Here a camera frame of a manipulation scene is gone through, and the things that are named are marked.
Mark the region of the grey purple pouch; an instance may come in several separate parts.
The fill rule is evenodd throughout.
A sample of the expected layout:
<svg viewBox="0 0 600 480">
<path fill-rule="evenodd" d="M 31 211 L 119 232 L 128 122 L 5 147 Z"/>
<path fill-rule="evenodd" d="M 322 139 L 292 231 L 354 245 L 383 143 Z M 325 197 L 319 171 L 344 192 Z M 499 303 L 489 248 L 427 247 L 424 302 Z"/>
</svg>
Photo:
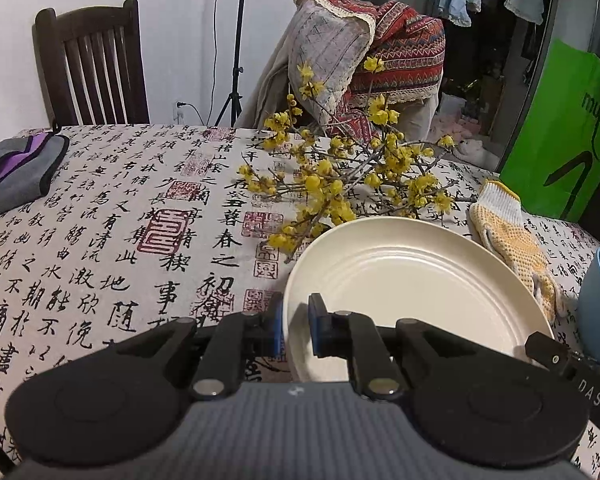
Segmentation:
<svg viewBox="0 0 600 480">
<path fill-rule="evenodd" d="M 51 131 L 0 142 L 0 214 L 50 192 L 69 144 L 66 136 Z"/>
</svg>

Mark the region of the studio light on stand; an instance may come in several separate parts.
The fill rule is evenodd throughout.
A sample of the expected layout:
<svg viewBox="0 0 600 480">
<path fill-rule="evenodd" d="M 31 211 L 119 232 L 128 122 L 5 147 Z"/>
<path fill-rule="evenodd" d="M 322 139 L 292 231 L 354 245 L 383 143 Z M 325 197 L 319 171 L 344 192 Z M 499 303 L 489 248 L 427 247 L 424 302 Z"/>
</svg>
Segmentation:
<svg viewBox="0 0 600 480">
<path fill-rule="evenodd" d="M 236 13 L 236 25 L 235 25 L 235 38 L 234 38 L 234 49 L 233 49 L 233 63 L 232 63 L 232 82 L 230 83 L 230 92 L 226 97 L 226 100 L 221 107 L 219 113 L 215 117 L 214 126 L 217 127 L 226 112 L 230 112 L 230 126 L 234 127 L 237 122 L 237 118 L 242 114 L 242 95 L 239 92 L 239 79 L 244 72 L 242 63 L 240 62 L 240 55 L 242 54 L 242 32 L 244 31 L 244 14 L 245 14 L 246 0 L 237 0 L 237 13 Z"/>
</svg>

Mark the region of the knitted work glove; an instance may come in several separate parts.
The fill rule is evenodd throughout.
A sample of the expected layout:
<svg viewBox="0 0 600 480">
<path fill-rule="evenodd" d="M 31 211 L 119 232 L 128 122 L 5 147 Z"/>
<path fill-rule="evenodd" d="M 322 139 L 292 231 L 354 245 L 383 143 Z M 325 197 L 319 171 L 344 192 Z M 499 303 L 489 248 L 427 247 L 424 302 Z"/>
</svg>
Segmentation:
<svg viewBox="0 0 600 480">
<path fill-rule="evenodd" d="M 469 207 L 469 219 L 483 246 L 516 274 L 550 324 L 567 315 L 562 291 L 538 240 L 524 224 L 517 194 L 497 180 L 485 180 Z"/>
</svg>

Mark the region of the patterned red blanket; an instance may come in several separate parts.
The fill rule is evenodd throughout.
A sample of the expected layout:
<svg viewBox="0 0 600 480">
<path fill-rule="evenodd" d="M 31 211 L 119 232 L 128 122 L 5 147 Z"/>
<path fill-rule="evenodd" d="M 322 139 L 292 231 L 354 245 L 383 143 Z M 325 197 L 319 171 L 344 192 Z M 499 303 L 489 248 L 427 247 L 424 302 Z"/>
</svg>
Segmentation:
<svg viewBox="0 0 600 480">
<path fill-rule="evenodd" d="M 438 18 L 391 0 L 294 0 L 296 12 L 240 113 L 239 128 L 257 129 L 299 94 L 300 68 L 309 67 L 324 90 L 300 99 L 310 122 L 328 136 L 372 137 L 366 113 L 382 96 L 399 114 L 408 140 L 427 139 L 443 78 L 445 32 Z"/>
</svg>

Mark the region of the cream plate on table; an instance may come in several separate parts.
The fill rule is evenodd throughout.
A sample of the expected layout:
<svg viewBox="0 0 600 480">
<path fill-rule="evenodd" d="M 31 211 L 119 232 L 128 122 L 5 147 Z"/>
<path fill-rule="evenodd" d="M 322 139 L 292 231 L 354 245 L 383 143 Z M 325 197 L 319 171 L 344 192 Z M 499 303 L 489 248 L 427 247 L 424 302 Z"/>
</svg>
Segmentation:
<svg viewBox="0 0 600 480">
<path fill-rule="evenodd" d="M 497 256 L 430 222 L 392 217 L 355 220 L 314 240 L 292 268 L 283 301 L 286 357 L 297 382 L 339 382 L 347 363 L 314 356 L 309 296 L 327 310 L 400 318 L 446 330 L 524 360 L 528 337 L 550 335 L 530 292 Z"/>
</svg>

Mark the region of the yellow flower branch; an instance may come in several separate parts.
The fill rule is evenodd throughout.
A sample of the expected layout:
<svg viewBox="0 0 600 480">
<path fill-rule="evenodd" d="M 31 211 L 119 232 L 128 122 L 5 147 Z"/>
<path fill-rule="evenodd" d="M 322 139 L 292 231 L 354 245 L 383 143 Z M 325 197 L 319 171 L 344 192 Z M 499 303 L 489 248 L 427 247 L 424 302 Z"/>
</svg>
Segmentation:
<svg viewBox="0 0 600 480">
<path fill-rule="evenodd" d="M 366 58 L 361 122 L 364 138 L 324 99 L 324 77 L 307 62 L 291 70 L 276 63 L 262 80 L 260 124 L 240 154 L 235 184 L 252 199 L 240 234 L 287 259 L 336 226 L 361 218 L 396 217 L 445 223 L 475 203 L 446 156 L 452 136 L 434 142 L 407 139 L 400 113 L 375 91 L 381 58 Z"/>
</svg>

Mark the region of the black framed sliding door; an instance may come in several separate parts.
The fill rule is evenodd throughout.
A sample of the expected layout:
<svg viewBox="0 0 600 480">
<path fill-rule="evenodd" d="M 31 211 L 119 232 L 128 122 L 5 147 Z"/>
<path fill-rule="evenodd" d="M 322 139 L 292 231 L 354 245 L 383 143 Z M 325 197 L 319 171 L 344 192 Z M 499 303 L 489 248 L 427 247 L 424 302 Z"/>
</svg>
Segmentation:
<svg viewBox="0 0 600 480">
<path fill-rule="evenodd" d="M 440 18 L 436 0 L 400 1 Z M 517 18 L 505 1 L 481 0 L 469 28 L 441 18 L 446 52 L 438 117 L 431 126 L 433 133 L 460 136 L 455 159 L 491 170 L 513 147 L 552 42 L 600 58 L 600 0 L 543 0 L 541 25 Z"/>
</svg>

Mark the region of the dark wooden chair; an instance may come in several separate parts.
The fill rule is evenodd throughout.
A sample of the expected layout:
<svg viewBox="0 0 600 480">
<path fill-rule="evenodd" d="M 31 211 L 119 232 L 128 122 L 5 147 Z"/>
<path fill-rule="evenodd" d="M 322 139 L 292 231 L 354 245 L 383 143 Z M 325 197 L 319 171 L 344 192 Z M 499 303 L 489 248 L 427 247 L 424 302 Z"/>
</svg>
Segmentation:
<svg viewBox="0 0 600 480">
<path fill-rule="evenodd" d="M 137 0 L 63 14 L 43 9 L 33 33 L 52 122 L 61 127 L 150 122 Z"/>
</svg>

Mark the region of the calligraphy print tablecloth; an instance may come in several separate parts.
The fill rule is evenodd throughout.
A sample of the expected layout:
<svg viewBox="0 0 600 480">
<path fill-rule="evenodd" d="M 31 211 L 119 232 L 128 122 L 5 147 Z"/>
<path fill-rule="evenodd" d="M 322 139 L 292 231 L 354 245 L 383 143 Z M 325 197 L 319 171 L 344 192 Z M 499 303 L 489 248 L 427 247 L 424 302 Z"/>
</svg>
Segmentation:
<svg viewBox="0 0 600 480">
<path fill-rule="evenodd" d="M 47 196 L 0 216 L 0 447 L 20 382 L 189 314 L 211 325 L 258 310 L 294 262 L 268 244 L 306 196 L 253 194 L 242 165 L 296 164 L 251 130 L 70 127 Z"/>
</svg>

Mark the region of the green mucun paper bag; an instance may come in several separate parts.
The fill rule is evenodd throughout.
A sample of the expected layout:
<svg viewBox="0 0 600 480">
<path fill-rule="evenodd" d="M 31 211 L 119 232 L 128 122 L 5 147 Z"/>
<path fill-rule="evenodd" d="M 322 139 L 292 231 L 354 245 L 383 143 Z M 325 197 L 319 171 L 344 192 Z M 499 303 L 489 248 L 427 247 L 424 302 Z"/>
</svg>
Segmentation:
<svg viewBox="0 0 600 480">
<path fill-rule="evenodd" d="M 576 222 L 600 184 L 600 59 L 560 40 L 500 173 L 530 214 Z"/>
</svg>

